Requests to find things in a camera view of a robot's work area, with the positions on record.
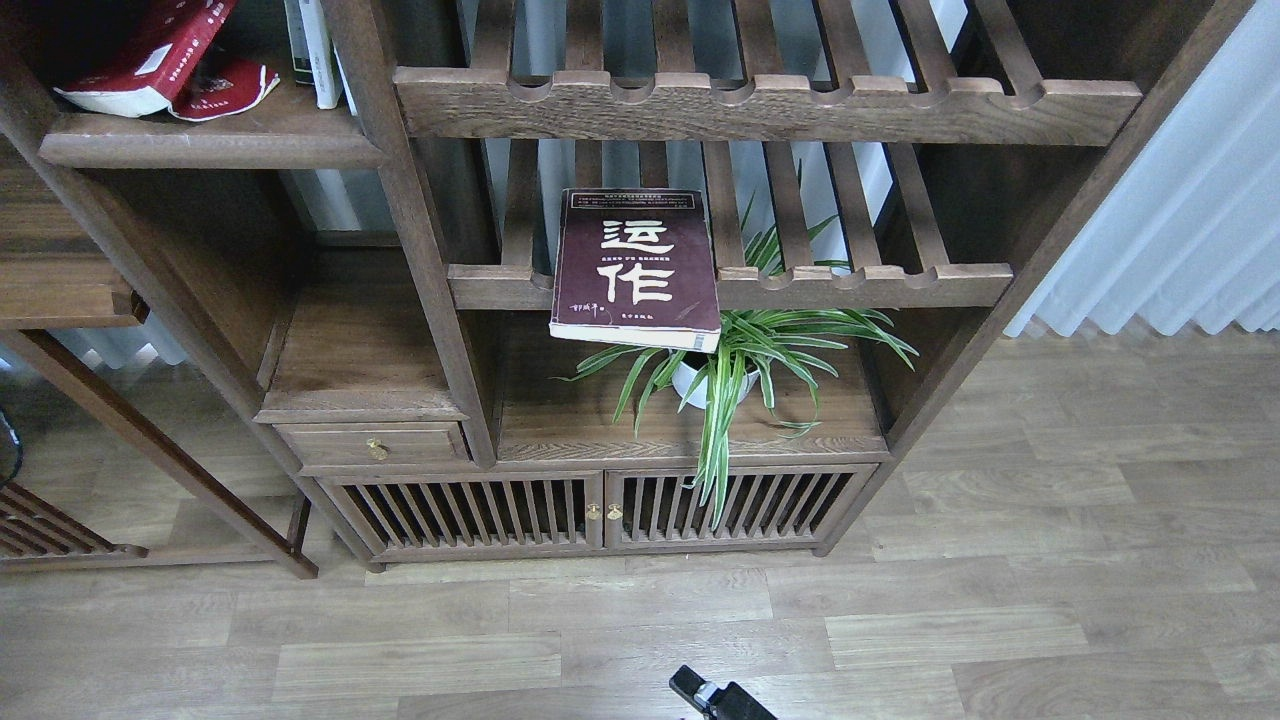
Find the potted plant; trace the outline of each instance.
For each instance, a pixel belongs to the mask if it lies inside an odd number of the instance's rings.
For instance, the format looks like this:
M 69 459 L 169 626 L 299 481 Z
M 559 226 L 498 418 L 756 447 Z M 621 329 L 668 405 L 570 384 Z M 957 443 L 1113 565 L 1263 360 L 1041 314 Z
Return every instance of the potted plant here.
M 748 204 L 744 217 L 750 211 L 751 205 Z M 810 242 L 833 220 L 835 217 L 831 217 L 809 228 Z M 777 225 L 751 237 L 746 245 L 746 261 L 769 275 L 783 272 Z M 842 260 L 822 260 L 819 264 L 849 266 Z M 800 437 L 818 425 L 820 401 L 818 379 L 813 370 L 838 375 L 836 368 L 813 355 L 810 350 L 845 350 L 849 345 L 837 338 L 863 338 L 883 342 L 908 366 L 911 366 L 910 355 L 918 352 L 884 329 L 892 325 L 892 320 L 878 310 L 724 310 L 721 313 L 719 345 L 712 355 L 614 345 L 579 363 L 577 374 L 572 378 L 559 379 L 581 380 L 622 357 L 634 355 L 631 370 L 618 392 L 613 421 L 621 419 L 639 384 L 640 392 L 635 402 L 637 434 L 649 397 L 667 386 L 676 386 L 681 395 L 677 411 L 682 411 L 689 404 L 704 407 L 698 469 L 692 482 L 694 487 L 701 491 L 699 503 L 705 505 L 708 500 L 713 502 L 712 528 L 716 528 L 719 527 L 724 514 L 728 492 L 730 424 L 739 404 L 756 382 L 755 378 L 759 380 L 764 406 L 771 414 L 774 411 L 773 374 L 778 368 L 792 373 L 808 386 L 809 396 L 813 398 L 814 418 L 808 421 L 778 420 L 780 425 L 792 430 L 785 437 Z M 654 360 L 657 364 L 650 368 Z M 649 369 L 648 375 L 645 375 L 646 369 Z

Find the slatted cabinet door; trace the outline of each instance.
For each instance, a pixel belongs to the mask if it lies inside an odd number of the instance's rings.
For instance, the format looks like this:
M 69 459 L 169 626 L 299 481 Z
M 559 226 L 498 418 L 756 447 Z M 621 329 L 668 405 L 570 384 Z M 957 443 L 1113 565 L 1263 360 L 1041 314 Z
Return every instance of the slatted cabinet door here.
M 320 482 L 381 562 L 585 555 L 602 547 L 599 473 Z
M 876 465 L 744 468 L 730 475 L 724 515 L 689 487 L 694 473 L 605 473 L 608 550 L 689 552 L 742 547 L 813 547 L 852 503 Z

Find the dark wood bookcase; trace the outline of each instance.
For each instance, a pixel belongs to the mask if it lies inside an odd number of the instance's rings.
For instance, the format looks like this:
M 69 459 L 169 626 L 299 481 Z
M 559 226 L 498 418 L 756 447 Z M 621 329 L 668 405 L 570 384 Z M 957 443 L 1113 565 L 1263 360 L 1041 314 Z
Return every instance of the dark wood bookcase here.
M 285 82 L 200 126 L 55 100 L 50 83 L 91 65 L 95 31 L 129 4 L 49 5 L 0 10 L 0 129 L 376 568 L 828 552 L 1252 3 L 970 0 L 948 51 L 927 0 L 895 0 L 906 83 L 872 74 L 841 0 L 813 3 L 831 82 L 785 73 L 760 0 L 732 3 L 741 78 L 695 72 L 685 0 L 652 4 L 643 78 L 604 69 L 599 1 L 570 0 L 561 69 L 527 77 L 512 73 L 513 0 L 480 4 L 470 51 L 452 0 L 326 0 L 358 117 Z M 220 37 L 282 58 L 279 5 L 241 0 Z M 489 177 L 483 138 L 512 138 L 506 177 Z M 539 138 L 573 141 L 577 186 L 600 183 L 602 142 L 634 142 L 649 187 L 667 184 L 666 142 L 698 141 L 722 306 L 892 307 L 918 368 L 874 347 L 832 357 L 823 423 L 800 438 L 744 405 L 726 521 L 710 529 L 685 488 L 694 413 L 655 398 L 632 437 L 609 423 L 616 374 L 548 379 L 589 348 L 547 334 Z M 813 172 L 831 176 L 851 274 L 813 261 L 796 140 L 824 143 Z M 731 141 L 760 145 L 780 277 L 742 260 Z M 851 142 L 884 143 L 878 217 Z M 298 168 L 376 169 L 396 241 L 308 233 L 275 172 Z M 500 218 L 490 183 L 506 187 Z M 778 395 L 780 415 L 809 415 L 803 387 Z

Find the maroon book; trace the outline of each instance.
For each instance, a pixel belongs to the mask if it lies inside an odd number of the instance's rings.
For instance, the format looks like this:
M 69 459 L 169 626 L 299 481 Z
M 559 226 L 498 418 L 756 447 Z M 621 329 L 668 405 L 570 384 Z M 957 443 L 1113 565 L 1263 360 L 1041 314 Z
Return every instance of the maroon book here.
M 553 337 L 713 352 L 719 331 L 700 192 L 564 191 Z
M 234 6 L 236 0 L 151 0 L 105 67 L 54 90 L 86 110 L 125 118 L 169 110 L 200 122 L 244 111 L 279 76 L 257 63 L 206 55 Z

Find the drawer knob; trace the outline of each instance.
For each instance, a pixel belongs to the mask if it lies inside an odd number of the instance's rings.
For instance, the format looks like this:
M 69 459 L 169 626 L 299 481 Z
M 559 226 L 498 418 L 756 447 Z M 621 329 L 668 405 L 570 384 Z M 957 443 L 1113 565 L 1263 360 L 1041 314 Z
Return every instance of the drawer knob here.
M 378 442 L 378 438 L 369 438 L 365 445 L 369 446 L 369 456 L 379 462 L 387 460 L 392 454 L 390 450 L 387 450 L 385 445 Z

